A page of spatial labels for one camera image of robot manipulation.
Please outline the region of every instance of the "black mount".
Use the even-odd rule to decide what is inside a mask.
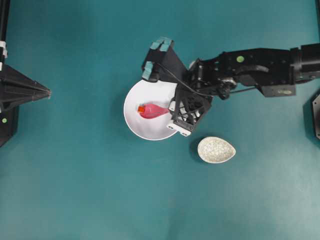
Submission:
[[[19,105],[48,98],[51,91],[5,64],[10,0],[0,0],[0,147],[17,131]]]
[[[312,108],[315,136],[320,139],[320,95],[313,100]]]

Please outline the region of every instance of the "pink plastic object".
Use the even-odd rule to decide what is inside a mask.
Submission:
[[[138,112],[140,113],[140,116],[145,119],[154,119],[163,114],[167,114],[169,110],[167,108],[164,108],[152,103],[148,103],[148,104],[139,106]]]

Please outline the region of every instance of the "white bowl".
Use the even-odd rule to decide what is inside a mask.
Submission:
[[[198,154],[207,163],[221,164],[233,158],[236,149],[219,137],[208,136],[199,142]]]
[[[164,81],[137,82],[127,94],[123,105],[123,115],[129,129],[140,138],[151,141],[167,139],[174,135],[177,131],[167,128],[171,120],[170,113],[145,119],[138,113],[138,106],[156,104],[168,108],[171,99],[175,96],[176,86],[176,83]]]

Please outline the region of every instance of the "green dot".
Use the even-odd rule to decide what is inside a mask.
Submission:
[[[245,60],[245,58],[244,58],[243,56],[238,56],[238,57],[236,58],[236,61],[237,61],[238,63],[243,63],[244,60]]]

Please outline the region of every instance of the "metal bracket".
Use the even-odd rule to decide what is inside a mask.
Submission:
[[[315,136],[320,140],[320,95],[312,102],[313,108],[313,125]]]

